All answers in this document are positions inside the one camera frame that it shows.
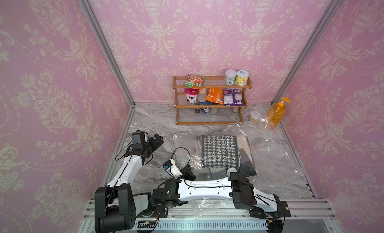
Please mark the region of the black white houndstooth scarf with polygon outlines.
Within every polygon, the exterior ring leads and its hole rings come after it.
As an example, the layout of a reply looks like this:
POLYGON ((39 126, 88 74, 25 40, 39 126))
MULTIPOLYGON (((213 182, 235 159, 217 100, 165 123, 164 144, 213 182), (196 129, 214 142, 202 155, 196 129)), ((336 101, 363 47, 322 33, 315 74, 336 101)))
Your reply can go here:
POLYGON ((205 168, 238 168, 240 165, 237 139, 232 135, 203 135, 202 163, 205 168))

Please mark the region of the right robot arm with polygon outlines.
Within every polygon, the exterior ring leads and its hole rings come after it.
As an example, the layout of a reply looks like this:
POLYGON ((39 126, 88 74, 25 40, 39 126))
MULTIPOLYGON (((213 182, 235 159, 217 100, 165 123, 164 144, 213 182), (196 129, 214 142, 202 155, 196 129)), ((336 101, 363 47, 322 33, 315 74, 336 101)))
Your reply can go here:
POLYGON ((235 209, 248 210, 254 218, 272 220, 290 216, 287 202, 277 195, 259 191, 237 172, 211 181, 192 181, 188 173, 183 172, 179 178, 166 180, 163 188, 154 189, 153 199, 169 208, 186 205, 192 200, 228 200, 233 202, 235 209))

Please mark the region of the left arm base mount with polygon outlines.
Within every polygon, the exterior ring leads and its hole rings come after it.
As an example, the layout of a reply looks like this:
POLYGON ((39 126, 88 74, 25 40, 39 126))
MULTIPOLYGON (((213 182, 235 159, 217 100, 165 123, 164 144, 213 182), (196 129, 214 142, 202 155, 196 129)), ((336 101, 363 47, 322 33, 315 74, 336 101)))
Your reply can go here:
POLYGON ((138 218, 167 218, 168 208, 164 203, 152 203, 146 199, 134 200, 138 218))

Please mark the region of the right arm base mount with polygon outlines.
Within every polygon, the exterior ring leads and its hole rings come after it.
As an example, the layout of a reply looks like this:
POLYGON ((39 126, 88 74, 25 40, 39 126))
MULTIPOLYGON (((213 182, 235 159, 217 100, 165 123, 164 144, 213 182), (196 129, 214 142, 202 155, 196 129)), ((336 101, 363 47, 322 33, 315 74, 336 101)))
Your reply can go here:
POLYGON ((264 210, 260 207, 254 207, 249 211, 250 216, 253 218, 271 220, 271 221, 275 221, 283 218, 290 218, 292 216, 287 202, 279 201, 279 202, 273 202, 273 203, 275 203, 276 209, 264 210))

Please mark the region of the beige knitted scarf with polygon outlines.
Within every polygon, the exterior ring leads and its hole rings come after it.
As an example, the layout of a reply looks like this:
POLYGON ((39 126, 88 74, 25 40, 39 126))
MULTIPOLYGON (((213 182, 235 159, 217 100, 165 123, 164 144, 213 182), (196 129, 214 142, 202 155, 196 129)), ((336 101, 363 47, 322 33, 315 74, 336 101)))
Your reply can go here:
POLYGON ((205 168, 236 168, 252 162, 249 141, 243 135, 206 134, 196 138, 195 147, 205 168))

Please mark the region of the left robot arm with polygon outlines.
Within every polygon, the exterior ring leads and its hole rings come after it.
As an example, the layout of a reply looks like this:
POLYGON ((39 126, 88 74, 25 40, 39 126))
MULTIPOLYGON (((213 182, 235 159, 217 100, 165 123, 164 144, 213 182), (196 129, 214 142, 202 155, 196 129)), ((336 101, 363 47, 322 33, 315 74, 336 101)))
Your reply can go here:
POLYGON ((136 217, 143 213, 150 217, 158 216, 151 193, 134 195, 132 184, 147 158, 164 143, 164 138, 155 134, 148 137, 144 131, 132 134, 130 146, 123 155, 124 161, 116 176, 95 192, 95 231, 115 233, 131 230, 136 225, 136 217))

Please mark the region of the clear plastic vacuum bag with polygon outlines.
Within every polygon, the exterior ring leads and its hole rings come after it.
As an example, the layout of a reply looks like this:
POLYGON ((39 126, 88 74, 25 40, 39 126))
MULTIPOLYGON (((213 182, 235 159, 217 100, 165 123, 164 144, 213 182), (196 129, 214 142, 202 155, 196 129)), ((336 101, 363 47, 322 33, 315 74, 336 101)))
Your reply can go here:
POLYGON ((163 190, 168 207, 192 200, 231 200, 235 209, 248 210, 254 218, 273 222, 291 216, 287 202, 250 182, 257 171, 247 135, 229 129, 198 136, 180 133, 174 135, 174 142, 188 155, 169 160, 172 166, 166 170, 172 179, 163 190))

